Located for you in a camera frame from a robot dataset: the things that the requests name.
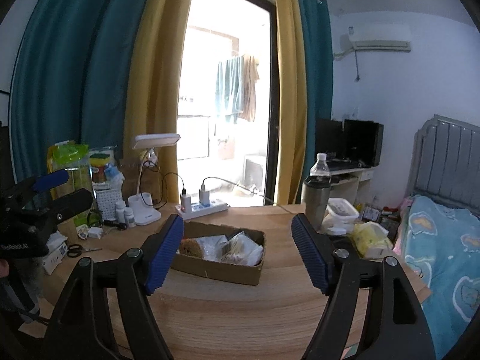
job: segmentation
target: bed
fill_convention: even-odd
[[[418,131],[395,251],[432,291],[422,308],[437,359],[479,340],[479,165],[480,127],[435,115]]]

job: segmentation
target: brown fuzzy object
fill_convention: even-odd
[[[194,239],[183,239],[178,250],[186,256],[203,258],[203,250]]]

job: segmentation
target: gray headboard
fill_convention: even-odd
[[[415,136],[407,195],[480,215],[480,127],[435,115]]]

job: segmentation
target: hand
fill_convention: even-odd
[[[0,259],[0,279],[6,278],[10,273],[10,268],[8,267],[8,262],[5,259]]]

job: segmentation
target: power strip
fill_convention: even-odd
[[[183,212],[181,204],[175,206],[175,209],[177,210],[178,214],[184,220],[198,218],[199,216],[209,215],[215,212],[225,211],[228,208],[229,208],[229,205],[220,199],[211,200],[210,205],[208,207],[205,207],[200,203],[193,203],[191,205],[191,212]]]

